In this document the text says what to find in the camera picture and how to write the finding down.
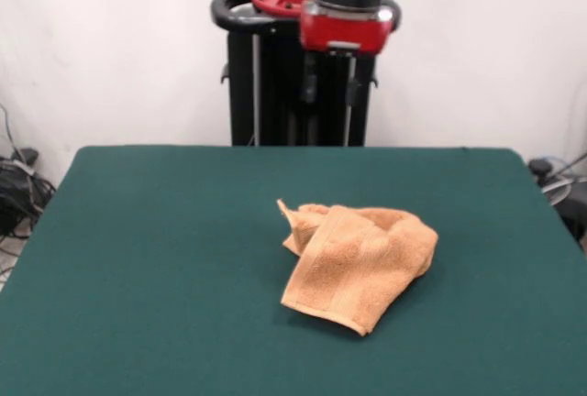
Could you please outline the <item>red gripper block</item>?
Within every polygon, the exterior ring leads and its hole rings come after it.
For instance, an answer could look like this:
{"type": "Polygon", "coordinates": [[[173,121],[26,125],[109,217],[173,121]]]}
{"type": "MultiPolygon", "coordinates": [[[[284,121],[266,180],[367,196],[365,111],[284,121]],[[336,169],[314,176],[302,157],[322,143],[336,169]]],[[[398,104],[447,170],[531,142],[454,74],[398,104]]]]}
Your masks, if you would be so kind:
{"type": "MultiPolygon", "coordinates": [[[[306,1],[300,15],[304,55],[301,100],[314,103],[317,91],[317,54],[314,51],[351,51],[378,55],[395,30],[395,7],[380,5],[373,11],[342,11],[306,1]]],[[[349,58],[346,105],[353,107],[360,88],[359,59],[349,58]]]]}

